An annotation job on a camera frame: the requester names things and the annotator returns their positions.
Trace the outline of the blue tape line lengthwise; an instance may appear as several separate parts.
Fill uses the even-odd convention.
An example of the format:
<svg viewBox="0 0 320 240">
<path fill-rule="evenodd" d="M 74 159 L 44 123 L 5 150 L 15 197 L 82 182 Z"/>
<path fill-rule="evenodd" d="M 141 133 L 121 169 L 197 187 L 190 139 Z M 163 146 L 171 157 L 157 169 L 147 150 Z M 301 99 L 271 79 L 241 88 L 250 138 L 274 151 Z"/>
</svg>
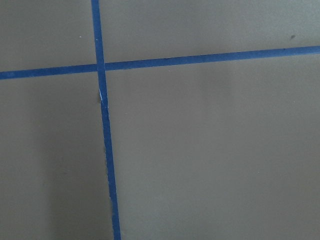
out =
<svg viewBox="0 0 320 240">
<path fill-rule="evenodd" d="M 121 228 L 119 220 L 117 187 L 114 168 L 113 146 L 111 138 L 111 126 L 109 119 L 109 103 L 108 103 L 108 89 L 106 79 L 106 68 L 104 60 L 103 36 L 101 26 L 100 4 L 98 0 L 91 1 L 92 21 L 94 31 L 96 68 L 98 76 L 98 87 L 101 106 L 101 118 L 103 127 L 103 139 L 105 147 L 106 172 L 109 188 L 109 198 L 111 203 L 111 221 L 113 238 L 115 240 L 121 239 Z"/>
</svg>

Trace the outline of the blue tape line crosswise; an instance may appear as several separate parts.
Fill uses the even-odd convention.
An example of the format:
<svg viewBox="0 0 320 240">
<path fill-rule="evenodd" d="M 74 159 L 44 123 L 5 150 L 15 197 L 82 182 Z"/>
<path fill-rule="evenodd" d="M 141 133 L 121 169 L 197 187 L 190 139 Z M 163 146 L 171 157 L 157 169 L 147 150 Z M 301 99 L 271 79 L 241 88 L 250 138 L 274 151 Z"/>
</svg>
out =
<svg viewBox="0 0 320 240">
<path fill-rule="evenodd" d="M 179 56 L 170 58 L 154 58 L 143 60 L 117 61 L 98 64 L 70 65 L 48 68 L 2 71 L 1 80 L 46 77 L 55 75 L 69 75 L 80 73 L 94 73 L 102 71 L 130 70 L 152 67 L 167 67 L 202 63 L 228 62 L 264 58 L 278 58 L 302 55 L 318 55 L 320 47 L 302 46 L 278 49 L 250 50 L 240 52 L 215 53 L 204 55 Z"/>
</svg>

